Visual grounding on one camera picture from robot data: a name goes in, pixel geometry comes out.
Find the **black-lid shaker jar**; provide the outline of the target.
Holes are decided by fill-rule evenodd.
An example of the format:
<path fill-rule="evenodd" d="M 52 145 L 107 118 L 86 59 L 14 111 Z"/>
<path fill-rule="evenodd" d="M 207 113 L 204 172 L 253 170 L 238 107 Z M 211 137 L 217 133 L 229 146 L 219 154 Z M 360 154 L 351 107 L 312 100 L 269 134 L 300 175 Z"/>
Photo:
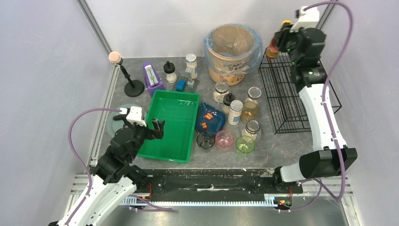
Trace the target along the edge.
<path fill-rule="evenodd" d="M 163 69 L 164 69 L 164 72 L 166 73 L 167 82 L 175 83 L 177 80 L 177 74 L 175 73 L 175 70 L 176 70 L 175 65 L 172 62 L 167 61 L 163 65 Z"/>
<path fill-rule="evenodd" d="M 236 97 L 232 93 L 228 93 L 228 94 L 224 95 L 224 97 L 223 97 L 223 105 L 222 105 L 222 112 L 225 115 L 229 114 L 231 103 L 235 99 L 236 99 Z"/>

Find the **tall bead jar silver lid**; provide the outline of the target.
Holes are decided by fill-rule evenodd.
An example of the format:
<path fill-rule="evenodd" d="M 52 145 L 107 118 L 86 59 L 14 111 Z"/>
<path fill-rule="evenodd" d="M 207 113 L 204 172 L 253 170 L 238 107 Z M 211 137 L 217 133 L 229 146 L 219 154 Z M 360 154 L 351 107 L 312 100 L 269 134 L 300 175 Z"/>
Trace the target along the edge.
<path fill-rule="evenodd" d="M 186 67 L 191 68 L 191 78 L 197 79 L 198 76 L 198 65 L 197 56 L 195 54 L 188 54 L 186 57 Z"/>

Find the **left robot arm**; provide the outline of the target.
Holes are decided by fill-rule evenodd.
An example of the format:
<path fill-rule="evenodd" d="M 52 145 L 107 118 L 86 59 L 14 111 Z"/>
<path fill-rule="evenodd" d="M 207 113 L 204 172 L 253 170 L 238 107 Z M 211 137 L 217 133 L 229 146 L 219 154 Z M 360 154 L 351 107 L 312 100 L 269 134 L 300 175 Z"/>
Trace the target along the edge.
<path fill-rule="evenodd" d="M 71 210 L 51 226 L 99 226 L 117 206 L 138 188 L 146 185 L 147 173 L 132 162 L 146 140 L 162 139 L 164 120 L 153 118 L 153 128 L 142 115 L 117 130 L 105 154 L 88 173 L 89 182 Z"/>

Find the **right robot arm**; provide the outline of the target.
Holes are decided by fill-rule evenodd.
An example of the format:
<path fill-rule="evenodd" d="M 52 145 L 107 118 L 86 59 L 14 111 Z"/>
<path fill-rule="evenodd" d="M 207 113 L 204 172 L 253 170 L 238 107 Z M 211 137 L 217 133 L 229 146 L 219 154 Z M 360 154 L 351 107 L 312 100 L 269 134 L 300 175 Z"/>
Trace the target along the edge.
<path fill-rule="evenodd" d="M 286 185 L 312 178 L 340 176 L 357 159 L 355 148 L 349 148 L 337 126 L 332 109 L 327 73 L 320 64 L 326 35 L 316 28 L 299 28 L 284 22 L 275 33 L 275 47 L 288 54 L 290 76 L 305 107 L 311 127 L 313 151 L 302 155 L 297 163 L 277 167 L 275 185 Z"/>

